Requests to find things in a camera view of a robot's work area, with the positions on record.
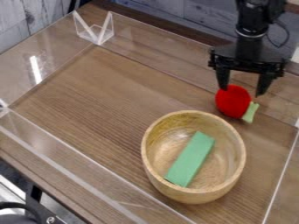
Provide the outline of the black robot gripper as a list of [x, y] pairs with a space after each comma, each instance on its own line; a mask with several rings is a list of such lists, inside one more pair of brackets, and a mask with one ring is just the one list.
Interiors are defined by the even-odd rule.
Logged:
[[216, 72], [218, 88], [222, 90], [228, 88], [230, 70], [260, 74], [256, 84], [256, 96], [260, 96], [273, 79], [284, 75], [285, 59], [264, 45], [262, 36], [238, 35], [233, 43], [209, 49], [208, 66]]

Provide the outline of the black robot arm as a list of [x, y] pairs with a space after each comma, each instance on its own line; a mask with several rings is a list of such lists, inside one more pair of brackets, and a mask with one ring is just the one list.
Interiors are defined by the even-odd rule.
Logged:
[[209, 49], [208, 66], [216, 72], [218, 88], [228, 89], [229, 71], [258, 74], [256, 96], [262, 95], [272, 81], [284, 76], [286, 59], [264, 45], [269, 25], [285, 12], [285, 0], [236, 0], [237, 40]]

